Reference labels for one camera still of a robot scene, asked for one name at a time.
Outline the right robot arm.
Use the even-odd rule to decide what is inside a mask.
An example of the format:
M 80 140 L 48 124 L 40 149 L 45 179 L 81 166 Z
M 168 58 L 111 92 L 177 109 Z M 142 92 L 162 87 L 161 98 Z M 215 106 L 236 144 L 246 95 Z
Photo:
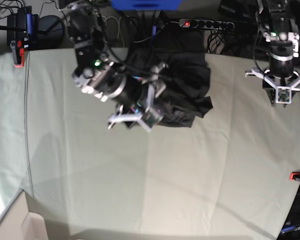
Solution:
M 169 66 L 160 62 L 145 70 L 116 55 L 100 11 L 109 4 L 106 0 L 68 0 L 61 7 L 69 18 L 68 33 L 77 62 L 72 79 L 82 93 L 103 103 L 116 103 L 114 114 L 107 120 L 109 129 L 116 124 L 127 128 L 138 124 L 150 132 L 164 118 L 156 100 L 166 90 L 161 72 Z

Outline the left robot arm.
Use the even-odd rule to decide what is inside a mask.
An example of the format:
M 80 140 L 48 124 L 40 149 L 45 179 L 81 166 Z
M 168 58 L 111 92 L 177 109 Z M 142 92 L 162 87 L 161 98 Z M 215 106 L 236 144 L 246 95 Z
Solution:
M 262 80 L 272 106 L 287 106 L 300 92 L 300 73 L 295 70 L 294 59 L 299 57 L 300 34 L 287 0 L 258 0 L 255 13 L 257 36 L 268 44 L 268 67 L 262 69 L 256 58 L 255 67 L 245 76 Z

